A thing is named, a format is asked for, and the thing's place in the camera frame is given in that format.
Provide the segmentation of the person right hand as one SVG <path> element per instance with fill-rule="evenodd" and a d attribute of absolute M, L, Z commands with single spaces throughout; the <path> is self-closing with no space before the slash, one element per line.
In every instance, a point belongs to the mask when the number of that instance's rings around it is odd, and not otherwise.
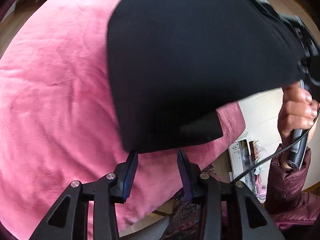
<path fill-rule="evenodd" d="M 283 88 L 283 104 L 278 115 L 278 131 L 284 147 L 292 142 L 295 129 L 309 129 L 308 141 L 313 138 L 319 103 L 296 82 Z"/>

